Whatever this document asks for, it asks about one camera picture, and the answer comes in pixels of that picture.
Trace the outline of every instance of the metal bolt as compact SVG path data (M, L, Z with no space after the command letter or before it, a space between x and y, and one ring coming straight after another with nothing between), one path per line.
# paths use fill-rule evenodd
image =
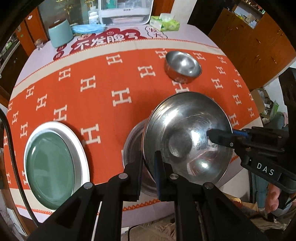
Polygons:
M214 184L212 183L205 183L205 188L206 189L212 189L214 187Z
M128 175L127 175L126 173L123 172L123 173L119 174L118 177L119 177L120 179L126 179L126 178L128 177Z
M176 180L178 177L179 177L179 175L176 174L176 173L172 173L172 174L170 175L170 179L173 179L173 180Z
M83 187L85 188L85 189L91 189L92 188L92 186L93 186L93 184L92 183L85 183L84 185L83 185Z

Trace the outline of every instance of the green tissue box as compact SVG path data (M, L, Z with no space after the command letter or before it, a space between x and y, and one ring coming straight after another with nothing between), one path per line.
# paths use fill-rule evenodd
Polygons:
M159 16L151 16L149 24L159 31L178 31L180 23L174 19L163 21Z

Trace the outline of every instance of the light blue container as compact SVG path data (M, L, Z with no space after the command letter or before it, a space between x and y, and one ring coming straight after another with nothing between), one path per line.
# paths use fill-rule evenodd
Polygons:
M67 19L55 21L49 26L48 33L54 48L63 46L73 39L72 29Z

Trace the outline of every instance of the green plate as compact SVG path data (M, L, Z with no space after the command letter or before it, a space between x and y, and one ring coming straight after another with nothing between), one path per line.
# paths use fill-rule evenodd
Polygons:
M74 189L74 166L70 151L54 132L38 135L25 160L30 188L45 207L56 210Z

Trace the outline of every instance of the orange tablecloth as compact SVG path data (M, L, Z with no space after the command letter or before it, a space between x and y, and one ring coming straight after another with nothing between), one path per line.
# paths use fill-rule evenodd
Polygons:
M202 74L187 85L172 81L164 72L164 57L171 50L195 56ZM180 91L213 98L236 129L259 117L248 88L223 52L187 41L106 44L59 58L24 79L13 90L7 118L30 206L35 212L51 213L34 198L24 176L24 149L36 127L52 120L70 127L84 145L91 181L107 182L123 171L122 149L131 129L163 99ZM9 186L17 189L5 137L4 159ZM17 191L12 193L16 206L23 207ZM125 209L157 201L151 198L133 207L128 203Z

